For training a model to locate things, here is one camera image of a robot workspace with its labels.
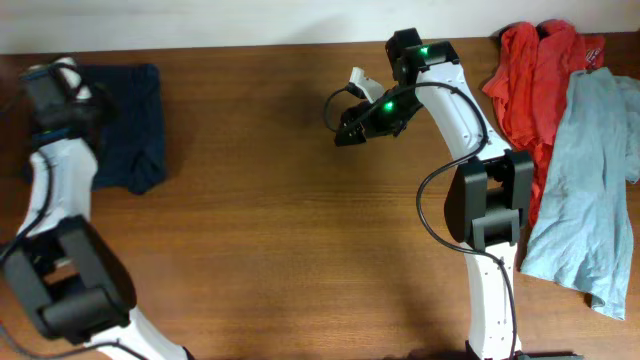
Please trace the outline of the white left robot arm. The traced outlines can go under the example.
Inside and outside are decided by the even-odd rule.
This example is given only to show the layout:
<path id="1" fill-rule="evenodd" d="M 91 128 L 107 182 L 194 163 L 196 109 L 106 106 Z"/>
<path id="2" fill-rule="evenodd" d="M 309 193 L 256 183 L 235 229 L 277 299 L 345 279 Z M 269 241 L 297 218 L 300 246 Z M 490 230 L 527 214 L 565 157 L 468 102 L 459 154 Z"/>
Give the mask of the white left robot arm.
<path id="1" fill-rule="evenodd" d="M 100 130 L 113 116 L 104 90 L 69 57 L 34 65 L 20 77 L 34 111 L 29 207 L 1 248 L 1 272 L 46 339 L 111 359 L 190 359 L 137 303 L 133 281 L 91 223 Z"/>

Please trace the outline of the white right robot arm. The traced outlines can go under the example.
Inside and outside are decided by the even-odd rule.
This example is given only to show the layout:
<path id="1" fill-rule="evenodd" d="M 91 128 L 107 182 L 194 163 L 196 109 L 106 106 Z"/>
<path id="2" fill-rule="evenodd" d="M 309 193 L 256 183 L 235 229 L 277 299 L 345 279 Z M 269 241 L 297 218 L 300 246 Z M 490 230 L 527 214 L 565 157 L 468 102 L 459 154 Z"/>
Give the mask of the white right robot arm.
<path id="1" fill-rule="evenodd" d="M 417 190 L 422 226 L 463 254 L 471 300 L 466 352 L 472 359 L 521 359 L 513 290 L 534 166 L 492 128 L 448 41 L 426 44 L 414 28 L 385 44 L 395 86 L 386 89 L 355 67 L 344 91 L 359 98 L 332 131 L 336 146 L 399 136 L 421 109 L 435 121 L 452 157 Z"/>

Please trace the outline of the navy blue shorts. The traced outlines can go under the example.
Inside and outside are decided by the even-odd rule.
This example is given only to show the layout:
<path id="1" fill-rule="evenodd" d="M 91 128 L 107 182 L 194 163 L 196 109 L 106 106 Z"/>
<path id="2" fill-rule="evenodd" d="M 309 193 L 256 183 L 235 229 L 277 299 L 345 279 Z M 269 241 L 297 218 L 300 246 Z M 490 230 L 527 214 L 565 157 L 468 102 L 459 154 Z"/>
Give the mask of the navy blue shorts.
<path id="1" fill-rule="evenodd" d="M 119 110 L 118 118 L 101 132 L 95 190 L 121 187 L 143 195 L 168 176 L 164 113 L 159 69 L 142 65 L 78 65 L 84 82 L 104 84 Z M 36 66 L 20 76 L 33 104 L 33 142 L 82 139 L 76 133 L 79 105 L 54 69 Z"/>

